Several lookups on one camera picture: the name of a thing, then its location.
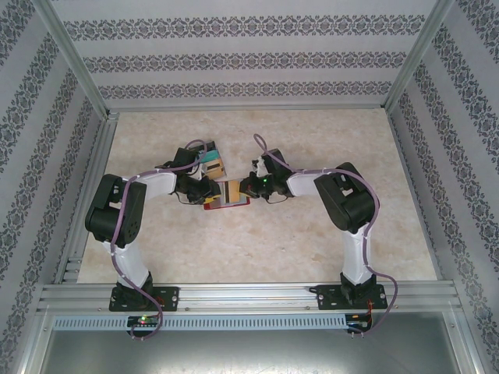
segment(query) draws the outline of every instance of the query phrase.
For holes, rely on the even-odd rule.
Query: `beige floor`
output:
[[[255,132],[296,168],[351,161],[380,197],[373,267],[399,280],[436,279],[382,109],[125,113],[107,172],[149,170],[201,138],[216,141],[229,178],[243,178],[261,154]],[[155,282],[337,281],[343,260],[340,231],[318,197],[205,211],[160,196],[147,203],[137,240]],[[78,281],[115,280],[109,255],[90,237]]]

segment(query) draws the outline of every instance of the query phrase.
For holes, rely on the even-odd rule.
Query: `enclosure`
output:
[[[2,1],[0,372],[499,372],[498,6]],[[351,161],[372,183],[395,308],[364,339],[317,308],[307,290],[337,284],[343,256],[318,198],[162,196],[137,240],[179,308],[131,341],[84,227],[101,177],[201,138],[244,178],[255,132],[297,168]]]

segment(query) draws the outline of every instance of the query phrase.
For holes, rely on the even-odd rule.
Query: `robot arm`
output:
[[[284,162],[279,150],[269,151]],[[335,168],[358,175],[350,163]],[[342,231],[344,263],[341,273],[342,294],[353,304],[376,284],[363,260],[363,239],[374,215],[374,200],[366,186],[348,175],[322,171],[292,172],[272,157],[263,154],[253,161],[253,171],[241,182],[241,193],[269,199],[276,192],[287,197],[320,196],[330,219]],[[366,237],[366,258],[370,261],[370,231]]]
[[[140,230],[143,206],[149,199],[159,195],[171,195],[174,192],[185,194],[192,205],[201,204],[206,198],[219,196],[218,184],[205,175],[203,165],[182,169],[186,165],[193,164],[198,155],[199,150],[179,148],[173,161],[157,166],[156,173],[145,173],[130,184],[123,221],[113,253],[111,253],[111,240],[116,229],[127,179],[117,175],[105,175],[88,210],[86,229],[115,257],[119,269],[128,280],[149,295],[153,287],[152,276],[143,264],[139,245],[135,241]],[[173,168],[174,171],[161,170],[166,168]],[[125,300],[124,304],[142,306],[148,303],[147,299],[135,292],[130,283],[120,275],[117,287],[120,294],[124,295],[122,298]]]

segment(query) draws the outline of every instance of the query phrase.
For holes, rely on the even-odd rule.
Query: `metal extrusion bar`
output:
[[[127,316],[58,316],[56,331],[124,331],[130,328]],[[137,331],[151,331],[156,326],[138,326]],[[348,329],[343,314],[279,314],[258,316],[168,316],[163,331],[254,331],[254,330],[340,330]]]
[[[88,231],[85,229],[84,225],[85,216],[87,214],[88,206],[94,198],[95,190],[104,174],[106,164],[108,163],[118,118],[118,114],[110,113],[106,123],[101,126],[101,130],[98,134],[97,143],[88,167],[88,176],[86,177],[82,188],[82,195],[76,206],[75,220],[69,230],[68,241],[66,242],[66,246],[62,253],[61,266],[58,267],[55,276],[55,283],[57,284],[62,282],[76,283],[76,280],[78,279],[80,263],[88,238]],[[76,261],[73,262],[73,266],[71,266],[68,261],[77,257],[79,257],[79,259],[76,259]]]
[[[88,99],[92,103],[95,111],[100,118],[105,118],[108,114],[108,107],[104,102],[97,85],[92,79],[85,62],[80,57],[71,37],[68,34],[64,24],[59,19],[57,12],[54,9],[50,0],[33,0],[32,1],[39,17],[43,20],[45,26],[50,31],[50,34],[61,50],[64,59],[68,63],[71,70],[75,73],[78,83],[85,91]]]
[[[442,314],[461,373],[484,374],[464,312],[454,310]]]
[[[45,355],[47,353],[52,327],[54,325],[53,316],[35,316],[26,341],[24,349],[15,364],[17,369],[12,373],[31,374],[40,373]]]
[[[330,109],[378,109],[381,106],[372,104],[245,104],[245,105],[170,105],[142,106],[113,105],[111,110],[119,113],[148,111],[323,111]]]
[[[382,283],[388,300],[394,292],[391,283]],[[316,295],[308,291],[316,283],[295,284],[157,284],[180,288],[177,312],[165,314],[256,315],[293,313],[361,313],[365,310],[320,311]],[[399,282],[397,302],[392,312],[450,312],[462,310],[454,283],[447,280]],[[109,312],[113,284],[45,285],[37,307],[38,314],[56,316],[117,315]]]
[[[421,62],[428,46],[431,45],[431,40],[440,28],[440,25],[444,21],[448,11],[451,9],[452,4],[454,4],[452,0],[437,0],[435,2],[434,8],[431,10],[431,13],[426,19],[416,42],[412,46],[409,55],[405,59],[404,65],[395,78],[390,92],[388,92],[387,98],[382,105],[387,113],[391,113],[393,111],[398,99],[405,89],[405,86],[407,86],[407,83],[412,78],[412,74]]]

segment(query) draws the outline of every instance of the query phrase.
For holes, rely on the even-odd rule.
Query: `aluminum frame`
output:
[[[393,284],[382,282],[387,297]],[[483,373],[478,351],[466,322],[462,304],[451,280],[401,281],[398,298],[391,312],[441,312],[461,373]],[[293,315],[344,314],[365,310],[320,311],[316,295],[308,291],[316,283],[290,284],[161,284],[180,288],[178,312],[169,315]],[[34,324],[19,361],[17,374],[41,372],[56,316],[139,315],[109,312],[108,303],[114,284],[45,285],[35,312]]]
[[[101,92],[97,88],[97,84],[95,84],[91,74],[85,66],[85,62],[78,53],[75,44],[71,40],[67,29],[59,19],[51,0],[33,0],[33,5],[57,43],[64,59],[74,72],[78,83],[83,88],[83,91],[92,103],[99,118],[107,118],[109,108],[106,105]]]
[[[99,131],[94,152],[90,157],[88,176],[82,187],[82,195],[76,205],[75,220],[69,230],[68,241],[62,253],[61,265],[55,275],[54,282],[56,284],[63,281],[76,282],[78,278],[81,259],[88,239],[88,231],[85,229],[84,224],[85,216],[108,164],[118,119],[119,113],[110,113]]]
[[[428,46],[431,45],[431,40],[440,28],[440,25],[451,9],[452,4],[454,4],[453,0],[437,0],[435,2],[416,42],[404,61],[404,65],[402,65],[400,72],[391,85],[391,89],[388,92],[383,105],[381,105],[382,108],[385,108],[387,113],[391,113],[394,106],[397,104],[398,99],[404,92],[405,86],[407,86],[407,83],[412,78],[412,74],[421,62]]]

